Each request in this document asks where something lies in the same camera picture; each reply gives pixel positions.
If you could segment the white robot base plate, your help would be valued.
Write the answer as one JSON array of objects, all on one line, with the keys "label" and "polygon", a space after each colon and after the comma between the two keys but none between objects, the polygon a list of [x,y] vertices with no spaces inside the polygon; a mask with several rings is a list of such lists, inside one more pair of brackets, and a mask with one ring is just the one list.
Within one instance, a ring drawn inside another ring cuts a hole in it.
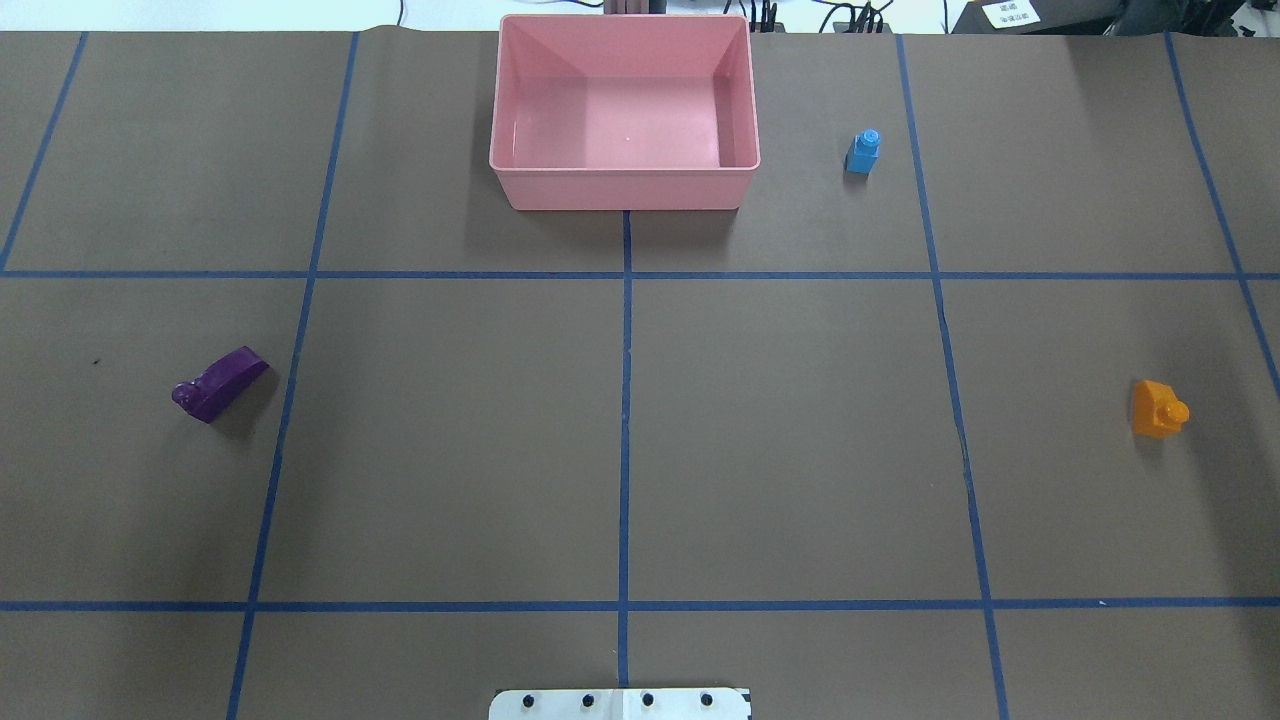
[{"label": "white robot base plate", "polygon": [[489,719],[751,719],[748,689],[730,687],[512,689]]}]

